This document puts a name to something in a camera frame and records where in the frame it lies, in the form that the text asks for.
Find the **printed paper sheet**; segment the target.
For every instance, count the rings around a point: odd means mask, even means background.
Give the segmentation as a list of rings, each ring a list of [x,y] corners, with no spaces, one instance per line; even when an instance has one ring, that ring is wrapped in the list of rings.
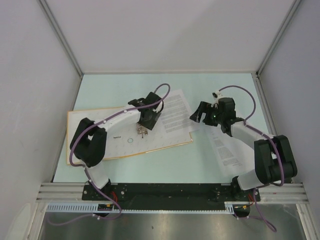
[[[164,100],[164,108],[157,123],[168,138],[186,135],[199,130],[199,126],[190,120],[191,114],[183,91],[173,90]]]

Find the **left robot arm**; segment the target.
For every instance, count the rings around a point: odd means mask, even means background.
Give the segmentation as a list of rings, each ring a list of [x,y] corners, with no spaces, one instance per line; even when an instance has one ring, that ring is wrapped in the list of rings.
[[[73,167],[83,167],[91,184],[93,194],[100,200],[110,196],[110,178],[102,168],[106,153],[107,137],[131,124],[139,124],[152,130],[164,109],[164,97],[150,92],[147,97],[133,99],[125,109],[95,122],[85,117],[80,120],[69,145],[69,163]]]

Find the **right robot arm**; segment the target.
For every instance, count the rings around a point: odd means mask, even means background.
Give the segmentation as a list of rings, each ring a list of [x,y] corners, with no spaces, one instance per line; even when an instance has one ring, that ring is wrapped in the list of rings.
[[[224,134],[245,143],[254,153],[254,169],[235,176],[231,196],[242,201],[250,190],[267,185],[281,187],[286,179],[296,177],[298,168],[289,139],[284,135],[268,135],[238,117],[231,97],[222,97],[215,103],[201,101],[190,120],[207,126],[220,127]]]

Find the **yellow ring binder folder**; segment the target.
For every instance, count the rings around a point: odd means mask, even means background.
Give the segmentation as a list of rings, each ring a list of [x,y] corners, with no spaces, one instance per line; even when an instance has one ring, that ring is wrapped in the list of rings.
[[[124,107],[113,107],[68,112],[66,157],[70,157],[70,143],[82,119],[88,118],[96,123],[124,109]],[[103,159],[111,160],[131,157],[189,144],[193,141],[188,128],[180,129],[177,133],[167,133],[163,126],[162,119],[159,119],[153,130],[148,130],[147,134],[138,133],[137,127],[138,125],[136,123],[130,123],[116,130],[114,133],[108,133]]]

